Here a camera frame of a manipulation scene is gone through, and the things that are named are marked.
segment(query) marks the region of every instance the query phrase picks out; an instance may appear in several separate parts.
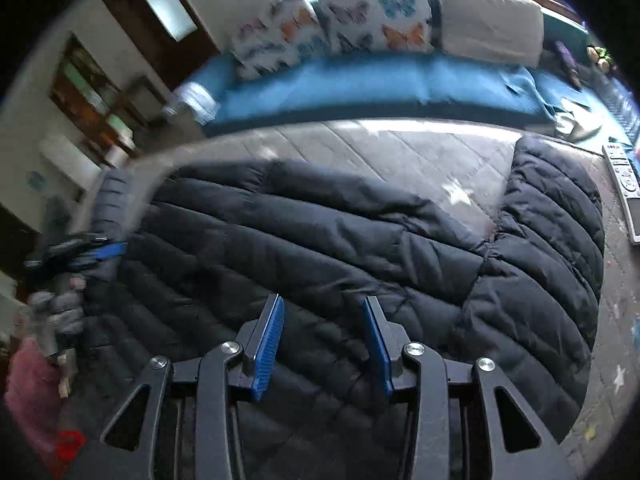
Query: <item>pink fabric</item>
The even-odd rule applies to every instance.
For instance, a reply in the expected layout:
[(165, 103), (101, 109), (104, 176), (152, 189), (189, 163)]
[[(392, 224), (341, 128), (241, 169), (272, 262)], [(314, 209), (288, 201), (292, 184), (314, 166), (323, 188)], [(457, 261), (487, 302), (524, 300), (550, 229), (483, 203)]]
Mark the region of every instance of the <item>pink fabric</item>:
[(60, 378), (59, 368), (43, 357), (36, 340), (24, 339), (11, 361), (4, 401), (45, 462), (56, 454)]

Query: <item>butterfly print cushion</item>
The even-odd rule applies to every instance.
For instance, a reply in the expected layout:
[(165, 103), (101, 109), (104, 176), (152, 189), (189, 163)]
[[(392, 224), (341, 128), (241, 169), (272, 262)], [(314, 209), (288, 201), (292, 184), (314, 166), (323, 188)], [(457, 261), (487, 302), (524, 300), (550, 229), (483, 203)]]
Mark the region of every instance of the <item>butterfly print cushion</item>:
[(255, 79), (329, 52), (327, 39), (307, 0), (273, 0), (259, 18), (232, 38), (242, 79)]
[(431, 52), (429, 0), (318, 0), (334, 54)]

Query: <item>gloved hand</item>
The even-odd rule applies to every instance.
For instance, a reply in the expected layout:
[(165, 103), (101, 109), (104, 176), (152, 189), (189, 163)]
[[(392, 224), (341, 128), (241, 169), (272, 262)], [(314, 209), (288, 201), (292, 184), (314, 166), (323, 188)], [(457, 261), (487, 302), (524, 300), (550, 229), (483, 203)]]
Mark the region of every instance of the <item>gloved hand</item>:
[(48, 290), (31, 294), (35, 338), (44, 357), (52, 358), (76, 346), (82, 333), (82, 296), (69, 290), (58, 296)]

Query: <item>blue gripper pad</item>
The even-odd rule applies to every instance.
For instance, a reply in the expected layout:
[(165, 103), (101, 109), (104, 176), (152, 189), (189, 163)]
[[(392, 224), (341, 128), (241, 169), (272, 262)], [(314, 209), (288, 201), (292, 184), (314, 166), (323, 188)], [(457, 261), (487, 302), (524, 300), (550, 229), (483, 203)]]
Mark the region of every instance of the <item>blue gripper pad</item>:
[(369, 358), (373, 362), (374, 380), (380, 390), (387, 397), (391, 397), (393, 386), (391, 384), (391, 359), (386, 351), (386, 346), (382, 341), (380, 329), (373, 315), (373, 311), (368, 300), (362, 302), (364, 308), (365, 333), (364, 339), (369, 351)]
[(269, 386), (271, 371), (276, 361), (278, 343), (284, 327), (284, 301), (278, 297), (273, 305), (267, 327), (260, 342), (260, 347), (255, 354), (254, 382), (251, 385), (251, 393), (254, 401), (260, 400), (262, 394)]
[(93, 250), (93, 256), (98, 261), (109, 260), (111, 258), (115, 258), (124, 254), (125, 249), (127, 248), (126, 242), (116, 242), (113, 244), (105, 245), (104, 247), (100, 247), (98, 249)]

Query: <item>butterfly pattern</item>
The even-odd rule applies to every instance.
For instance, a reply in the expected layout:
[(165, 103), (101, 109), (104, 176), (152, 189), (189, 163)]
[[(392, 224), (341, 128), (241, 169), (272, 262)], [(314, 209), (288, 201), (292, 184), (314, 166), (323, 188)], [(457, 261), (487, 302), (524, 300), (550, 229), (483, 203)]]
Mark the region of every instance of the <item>butterfly pattern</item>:
[(284, 62), (281, 59), (277, 60), (275, 65), (273, 67), (271, 67), (271, 68), (264, 67), (264, 66), (259, 66), (259, 65), (254, 65), (255, 71), (260, 75), (271, 74), (271, 73), (277, 72), (278, 70), (281, 70), (283, 68), (290, 68), (290, 67), (286, 62)]
[(388, 25), (383, 25), (382, 33), (385, 35), (389, 50), (407, 50), (410, 46), (424, 45), (424, 27), (421, 23), (417, 23), (407, 32), (400, 32)]
[(371, 52), (373, 36), (370, 33), (360, 36), (355, 44), (351, 43), (351, 41), (349, 41), (341, 32), (338, 32), (336, 37), (338, 38), (338, 41), (340, 41), (340, 51), (343, 54), (348, 54), (350, 52)]
[(280, 45), (277, 43), (263, 43), (249, 49), (242, 58), (251, 59), (252, 57), (255, 57), (258, 54), (261, 54), (263, 52), (284, 52), (284, 51), (285, 51), (284, 45)]
[(395, 18), (402, 13), (406, 18), (415, 14), (415, 0), (378, 0), (388, 18)]
[(282, 10), (284, 4), (290, 1), (291, 0), (277, 0), (275, 3), (272, 3), (269, 9), (269, 17), (274, 18)]
[(240, 25), (238, 28), (238, 37), (240, 41), (244, 41), (246, 35), (249, 33), (257, 34), (258, 32), (264, 32), (267, 30), (267, 26), (261, 22), (258, 18), (251, 20), (249, 23)]
[(361, 25), (367, 23), (369, 3), (364, 0), (359, 1), (354, 7), (340, 7), (334, 4), (329, 4), (328, 7), (341, 25), (347, 25), (349, 23)]
[(298, 17), (281, 24), (280, 30), (282, 31), (284, 41), (291, 43), (291, 41), (296, 37), (296, 32), (300, 27), (303, 27), (303, 25), (317, 24), (318, 22), (316, 22), (308, 9), (300, 9), (298, 11)]
[(322, 40), (320, 36), (313, 36), (311, 41), (298, 44), (298, 54), (300, 59), (305, 60), (314, 54), (328, 54), (329, 46)]

